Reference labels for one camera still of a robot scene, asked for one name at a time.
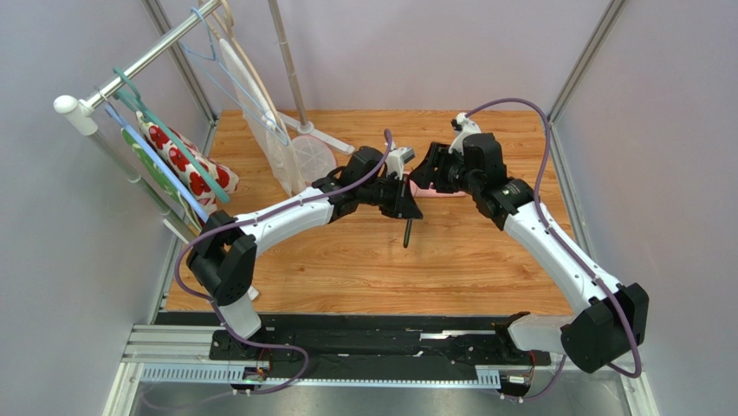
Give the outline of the pink cloth napkin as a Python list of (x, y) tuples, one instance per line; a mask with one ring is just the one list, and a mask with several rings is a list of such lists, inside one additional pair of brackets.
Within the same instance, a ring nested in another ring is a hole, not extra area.
[(414, 198), (462, 198), (466, 196), (464, 191), (440, 192), (431, 182), (427, 188), (423, 188), (420, 183), (424, 181), (424, 178), (419, 173), (405, 171), (405, 174), (410, 180), (411, 194)]

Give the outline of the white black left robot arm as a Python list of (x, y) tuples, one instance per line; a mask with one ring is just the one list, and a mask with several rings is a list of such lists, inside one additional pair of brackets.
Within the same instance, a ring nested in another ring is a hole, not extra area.
[(235, 217), (225, 211), (211, 214), (203, 239), (191, 248), (186, 265), (207, 291), (224, 325), (243, 339), (261, 328), (249, 289), (256, 259), (273, 246), (351, 215), (362, 205), (377, 207), (388, 218), (422, 218), (404, 174), (405, 164), (414, 157), (410, 147), (383, 154), (363, 146), (345, 166), (266, 211)]

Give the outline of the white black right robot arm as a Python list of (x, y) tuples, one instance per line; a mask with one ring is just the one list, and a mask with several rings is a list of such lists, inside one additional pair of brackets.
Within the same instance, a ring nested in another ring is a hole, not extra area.
[(570, 316), (513, 320), (508, 334), (517, 348), (563, 354), (588, 374), (638, 354), (650, 303), (646, 290), (623, 285), (576, 245), (535, 201), (533, 188), (508, 175), (493, 134), (431, 143), (410, 178), (421, 189), (470, 195), (476, 209), (525, 248), (566, 298)]

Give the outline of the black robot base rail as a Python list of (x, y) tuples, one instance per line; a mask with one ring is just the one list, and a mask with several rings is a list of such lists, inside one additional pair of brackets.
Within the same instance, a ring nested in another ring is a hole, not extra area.
[(508, 336), (509, 316), (264, 314), (251, 344), (224, 329), (211, 337), (214, 361), (266, 366), (271, 379), (467, 381), (476, 367), (527, 372), (550, 354), (520, 350)]

